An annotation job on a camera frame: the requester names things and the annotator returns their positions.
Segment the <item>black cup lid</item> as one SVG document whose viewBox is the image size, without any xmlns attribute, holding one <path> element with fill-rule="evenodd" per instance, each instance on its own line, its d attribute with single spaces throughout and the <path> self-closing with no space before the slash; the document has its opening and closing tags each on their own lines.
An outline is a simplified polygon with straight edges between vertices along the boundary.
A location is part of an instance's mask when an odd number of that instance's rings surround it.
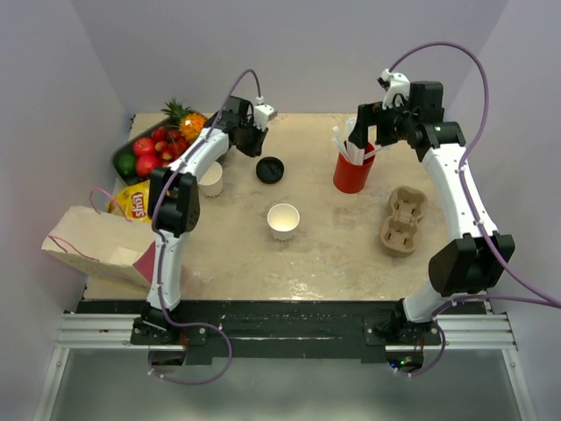
<svg viewBox="0 0 561 421">
<path fill-rule="evenodd" d="M 258 179 L 264 184 L 275 184 L 282 179 L 285 167 L 280 159 L 268 156 L 257 162 L 255 172 Z"/>
</svg>

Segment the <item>white paper cup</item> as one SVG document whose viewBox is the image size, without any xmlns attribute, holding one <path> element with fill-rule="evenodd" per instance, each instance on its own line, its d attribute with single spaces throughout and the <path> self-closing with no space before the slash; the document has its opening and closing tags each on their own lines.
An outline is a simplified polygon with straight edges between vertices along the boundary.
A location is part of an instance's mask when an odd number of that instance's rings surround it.
<svg viewBox="0 0 561 421">
<path fill-rule="evenodd" d="M 218 197 L 223 191 L 223 167 L 215 161 L 198 182 L 199 190 L 206 197 Z"/>
<path fill-rule="evenodd" d="M 300 213 L 289 203 L 278 203 L 268 211 L 266 221 L 274 240 L 288 241 L 300 224 Z"/>
</svg>

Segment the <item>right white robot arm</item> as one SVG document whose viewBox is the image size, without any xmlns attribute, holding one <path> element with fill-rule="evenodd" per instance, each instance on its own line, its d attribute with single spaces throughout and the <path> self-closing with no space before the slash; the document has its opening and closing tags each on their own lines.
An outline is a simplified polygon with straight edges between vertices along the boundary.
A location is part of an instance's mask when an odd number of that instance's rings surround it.
<svg viewBox="0 0 561 421">
<path fill-rule="evenodd" d="M 385 96 L 358 107 L 349 140 L 365 146 L 374 127 L 379 146 L 406 141 L 436 187 L 449 238 L 430 259 L 427 283 L 403 299 L 404 315 L 390 324 L 393 339 L 408 345 L 421 335 L 421 323 L 431 320 L 446 299 L 494 287 L 503 273 L 500 261 L 510 259 L 515 242 L 499 232 L 477 191 L 465 196 L 464 189 L 475 183 L 462 158 L 466 147 L 460 125 L 444 118 L 443 84 L 410 82 L 402 74 L 381 76 L 378 82 Z"/>
</svg>

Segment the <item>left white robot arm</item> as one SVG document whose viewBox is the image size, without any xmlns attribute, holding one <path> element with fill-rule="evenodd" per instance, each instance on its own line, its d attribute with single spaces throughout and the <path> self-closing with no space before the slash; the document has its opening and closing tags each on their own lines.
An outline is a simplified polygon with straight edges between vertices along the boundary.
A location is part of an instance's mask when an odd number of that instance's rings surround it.
<svg viewBox="0 0 561 421">
<path fill-rule="evenodd" d="M 201 133 L 180 158 L 150 175 L 149 215 L 155 235 L 151 288 L 136 323 L 149 327 L 162 344 L 181 336 L 181 322 L 171 316 L 181 301 L 181 262 L 189 234 L 200 214 L 198 182 L 231 147 L 249 157 L 261 155 L 268 123 L 276 109 L 259 96 L 256 102 L 229 96 L 205 122 Z"/>
</svg>

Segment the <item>white wrapped straws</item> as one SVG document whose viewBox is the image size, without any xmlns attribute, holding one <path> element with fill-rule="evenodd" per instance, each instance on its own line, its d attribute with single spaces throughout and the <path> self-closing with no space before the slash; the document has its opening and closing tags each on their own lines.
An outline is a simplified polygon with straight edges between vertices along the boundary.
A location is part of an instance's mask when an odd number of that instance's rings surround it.
<svg viewBox="0 0 561 421">
<path fill-rule="evenodd" d="M 344 122 L 344 129 L 341 130 L 338 125 L 332 128 L 332 143 L 337 147 L 340 154 L 353 165 L 363 165 L 366 160 L 373 158 L 381 151 L 386 151 L 390 146 L 375 147 L 371 152 L 366 152 L 350 142 L 350 135 L 356 125 L 356 118 L 347 118 Z"/>
</svg>

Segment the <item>red straw holder cup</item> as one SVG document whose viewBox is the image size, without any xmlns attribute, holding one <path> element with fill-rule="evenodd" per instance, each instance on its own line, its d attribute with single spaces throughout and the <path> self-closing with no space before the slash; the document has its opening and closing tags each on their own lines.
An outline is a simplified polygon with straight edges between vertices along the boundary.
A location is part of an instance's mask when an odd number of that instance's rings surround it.
<svg viewBox="0 0 561 421">
<path fill-rule="evenodd" d="M 365 187 L 374 160 L 375 156 L 373 155 L 364 160 L 362 165 L 354 165 L 340 153 L 333 175 L 335 187 L 346 194 L 359 193 Z"/>
</svg>

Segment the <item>red apple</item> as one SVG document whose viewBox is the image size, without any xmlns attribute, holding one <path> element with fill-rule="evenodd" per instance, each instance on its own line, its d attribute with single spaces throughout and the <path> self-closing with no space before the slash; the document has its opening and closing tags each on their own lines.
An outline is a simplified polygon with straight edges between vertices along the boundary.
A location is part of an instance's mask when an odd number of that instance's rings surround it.
<svg viewBox="0 0 561 421">
<path fill-rule="evenodd" d="M 135 164 L 136 175 L 140 179 L 145 179 L 150 176 L 152 171 L 161 166 L 161 159 L 155 154 L 144 154 L 137 158 Z"/>
<path fill-rule="evenodd" d="M 150 137 L 141 137 L 132 144 L 132 152 L 135 157 L 140 158 L 144 155 L 156 155 L 156 143 Z"/>
</svg>

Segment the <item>grey fruit tray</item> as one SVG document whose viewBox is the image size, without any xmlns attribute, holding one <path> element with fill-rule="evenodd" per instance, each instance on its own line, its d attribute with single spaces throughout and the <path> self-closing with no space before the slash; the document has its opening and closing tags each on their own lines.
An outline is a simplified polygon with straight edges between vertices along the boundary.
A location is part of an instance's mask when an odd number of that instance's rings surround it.
<svg viewBox="0 0 561 421">
<path fill-rule="evenodd" d="M 118 179 L 131 186 L 149 178 L 156 167 L 168 167 L 179 160 L 193 148 L 202 132 L 206 117 L 188 119 L 183 129 L 171 118 L 140 132 L 123 146 L 120 146 L 110 158 Z"/>
</svg>

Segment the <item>cardboard cup carrier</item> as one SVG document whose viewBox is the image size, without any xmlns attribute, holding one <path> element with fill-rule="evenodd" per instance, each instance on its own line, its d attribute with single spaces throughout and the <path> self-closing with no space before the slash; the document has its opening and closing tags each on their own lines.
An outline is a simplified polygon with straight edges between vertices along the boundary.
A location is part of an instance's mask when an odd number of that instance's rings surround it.
<svg viewBox="0 0 561 421">
<path fill-rule="evenodd" d="M 388 216 L 380 228 L 380 243 L 395 257 L 408 257 L 418 247 L 419 224 L 429 206 L 428 197 L 419 189 L 400 186 L 393 190 L 388 202 Z"/>
</svg>

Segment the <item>green lime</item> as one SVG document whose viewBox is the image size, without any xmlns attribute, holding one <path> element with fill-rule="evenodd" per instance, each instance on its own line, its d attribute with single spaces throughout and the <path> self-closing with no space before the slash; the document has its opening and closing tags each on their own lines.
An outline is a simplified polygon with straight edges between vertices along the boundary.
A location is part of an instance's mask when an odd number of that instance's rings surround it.
<svg viewBox="0 0 561 421">
<path fill-rule="evenodd" d="M 117 171 L 123 178 L 131 178 L 136 175 L 136 156 L 134 154 L 122 154 L 117 161 Z"/>
</svg>

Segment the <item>yellow chips bag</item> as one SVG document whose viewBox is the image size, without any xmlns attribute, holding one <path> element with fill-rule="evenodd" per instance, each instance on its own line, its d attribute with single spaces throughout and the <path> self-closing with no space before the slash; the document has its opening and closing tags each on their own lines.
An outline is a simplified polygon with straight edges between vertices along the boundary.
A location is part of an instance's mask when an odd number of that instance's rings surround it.
<svg viewBox="0 0 561 421">
<path fill-rule="evenodd" d="M 107 204 L 110 214 L 135 222 L 150 223 L 148 215 L 150 182 L 148 180 L 128 186 Z"/>
</svg>

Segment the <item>brown paper bag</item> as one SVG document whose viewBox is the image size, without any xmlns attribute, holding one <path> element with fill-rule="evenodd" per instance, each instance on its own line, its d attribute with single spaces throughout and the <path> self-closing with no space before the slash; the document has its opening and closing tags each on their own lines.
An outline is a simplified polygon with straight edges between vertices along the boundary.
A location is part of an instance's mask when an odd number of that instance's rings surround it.
<svg viewBox="0 0 561 421">
<path fill-rule="evenodd" d="M 72 206 L 46 235 L 41 250 L 93 278 L 150 289 L 151 226 L 85 206 Z"/>
</svg>

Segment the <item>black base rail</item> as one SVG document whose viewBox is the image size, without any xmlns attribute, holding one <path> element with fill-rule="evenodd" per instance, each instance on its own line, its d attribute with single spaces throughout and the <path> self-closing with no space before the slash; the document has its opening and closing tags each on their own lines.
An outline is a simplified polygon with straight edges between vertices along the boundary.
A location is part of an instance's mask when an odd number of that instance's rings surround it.
<svg viewBox="0 0 561 421">
<path fill-rule="evenodd" d="M 414 324 L 400 316 L 396 302 L 192 301 L 173 310 L 169 325 L 158 310 L 141 301 L 85 301 L 82 319 L 101 342 L 122 333 L 122 344 L 153 350 L 174 348 L 189 364 L 209 364 L 232 355 L 245 359 L 358 360 L 384 363 L 460 338 L 488 326 L 480 304 L 447 310 L 433 322 Z"/>
</svg>

